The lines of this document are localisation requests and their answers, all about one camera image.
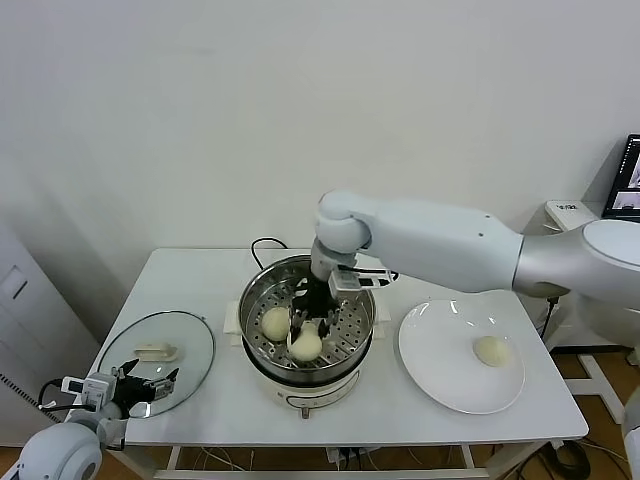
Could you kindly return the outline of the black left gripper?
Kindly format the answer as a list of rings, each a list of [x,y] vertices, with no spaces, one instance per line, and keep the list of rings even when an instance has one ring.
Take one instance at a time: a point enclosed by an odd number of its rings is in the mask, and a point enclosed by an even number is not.
[[[138,403],[150,403],[154,399],[163,399],[174,391],[179,369],[175,368],[163,378],[147,380],[129,376],[139,360],[126,361],[115,369],[117,379],[112,402],[118,407],[122,418],[130,417],[130,410]]]

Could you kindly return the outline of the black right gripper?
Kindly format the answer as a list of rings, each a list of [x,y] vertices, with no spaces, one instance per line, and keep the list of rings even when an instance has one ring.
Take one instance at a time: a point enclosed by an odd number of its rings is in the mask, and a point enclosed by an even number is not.
[[[292,314],[288,335],[288,351],[291,352],[306,318],[322,318],[318,323],[318,335],[326,338],[339,323],[340,304],[332,296],[327,282],[309,273],[294,288]]]

